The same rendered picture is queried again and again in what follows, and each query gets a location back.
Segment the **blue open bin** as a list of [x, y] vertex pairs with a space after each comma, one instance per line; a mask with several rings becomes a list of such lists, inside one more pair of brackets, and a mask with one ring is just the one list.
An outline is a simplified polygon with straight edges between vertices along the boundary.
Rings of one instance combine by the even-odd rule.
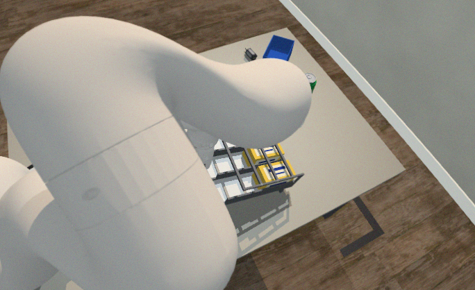
[[278, 58], [288, 61], [291, 56], [293, 46], [294, 40], [273, 35], [267, 47], [269, 50], [266, 49], [262, 58]]

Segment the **yellow butter carton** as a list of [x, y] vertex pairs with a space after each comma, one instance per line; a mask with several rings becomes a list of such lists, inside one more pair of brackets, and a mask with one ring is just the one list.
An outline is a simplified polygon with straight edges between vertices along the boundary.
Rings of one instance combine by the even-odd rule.
[[[293, 174], [296, 175], [296, 173], [294, 172], [294, 169], [292, 168], [289, 160], [286, 160], [286, 161], [287, 161], [290, 169], [292, 170]], [[286, 178], [286, 177], [290, 176], [290, 174], [288, 173], [288, 170], [286, 169], [283, 161], [272, 163], [272, 166], [273, 166], [273, 168], [276, 172], [276, 175], [278, 176], [278, 179]], [[268, 164], [258, 166], [258, 168], [256, 170], [258, 172], [258, 175], [260, 176], [260, 179], [262, 180], [262, 183], [270, 182], [270, 181], [275, 180], [272, 173], [271, 173], [271, 170], [270, 170]], [[255, 184], [259, 185], [259, 183], [257, 181], [257, 178], [256, 178], [254, 173], [253, 173], [252, 177], [253, 177], [253, 180], [254, 180]], [[276, 182], [274, 184], [265, 185], [265, 186], [257, 187], [257, 188], [258, 189], [264, 189], [264, 188], [267, 188], [267, 187], [271, 187], [271, 186], [274, 186], [274, 185], [279, 185], [279, 184], [282, 184], [282, 183], [285, 183], [285, 182], [292, 181], [293, 179], [284, 180], [284, 181], [281, 181], [281, 182]]]
[[[279, 148], [280, 148], [282, 154], [284, 155], [285, 153], [284, 153], [284, 151], [283, 151], [281, 145], [278, 144], [278, 146], [279, 146]], [[248, 150], [248, 152], [249, 152], [249, 154], [250, 154], [250, 157], [251, 157], [251, 159], [252, 159], [254, 165], [267, 163], [260, 149], [247, 148], [247, 150]], [[265, 150], [265, 152], [266, 152], [266, 154], [267, 154], [267, 157], [269, 158], [269, 161], [270, 161], [270, 162], [280, 160], [281, 157], [280, 157], [280, 155], [278, 154], [278, 151], [276, 150], [275, 145], [270, 146], [270, 147], [267, 147], [267, 148], [264, 148], [264, 150]], [[246, 156], [246, 154], [245, 154], [244, 151], [242, 152], [242, 155], [243, 155], [243, 157], [244, 157], [245, 162], [247, 163], [247, 166], [250, 167], [251, 165], [250, 165], [250, 163], [249, 163], [249, 161], [248, 161], [248, 159], [247, 159], [247, 156]]]

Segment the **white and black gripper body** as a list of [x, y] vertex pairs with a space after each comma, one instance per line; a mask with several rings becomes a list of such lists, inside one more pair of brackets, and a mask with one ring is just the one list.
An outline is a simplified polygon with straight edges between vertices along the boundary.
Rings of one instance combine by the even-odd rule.
[[206, 169], [209, 169], [213, 160], [214, 149], [210, 147], [196, 148], [202, 162], [206, 165]]

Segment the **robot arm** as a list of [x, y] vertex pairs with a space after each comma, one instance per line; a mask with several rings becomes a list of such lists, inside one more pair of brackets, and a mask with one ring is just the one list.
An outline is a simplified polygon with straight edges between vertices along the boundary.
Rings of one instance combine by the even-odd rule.
[[0, 156], [0, 290], [58, 271], [83, 290], [224, 290], [238, 237], [196, 148], [281, 143], [312, 90], [285, 60], [228, 65], [79, 16], [13, 44], [0, 101], [34, 166]]

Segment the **green drink can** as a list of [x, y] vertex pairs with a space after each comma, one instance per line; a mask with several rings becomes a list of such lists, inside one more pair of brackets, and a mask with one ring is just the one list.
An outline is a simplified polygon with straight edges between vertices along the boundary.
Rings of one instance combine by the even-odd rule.
[[310, 83], [311, 90], [312, 90], [312, 93], [313, 93], [313, 90], [314, 90], [315, 85], [316, 85], [316, 83], [317, 83], [316, 77], [315, 77], [315, 75], [312, 74], [312, 73], [306, 73], [305, 75], [306, 75], [306, 77], [307, 77], [307, 79], [308, 79], [308, 81], [309, 81], [309, 83]]

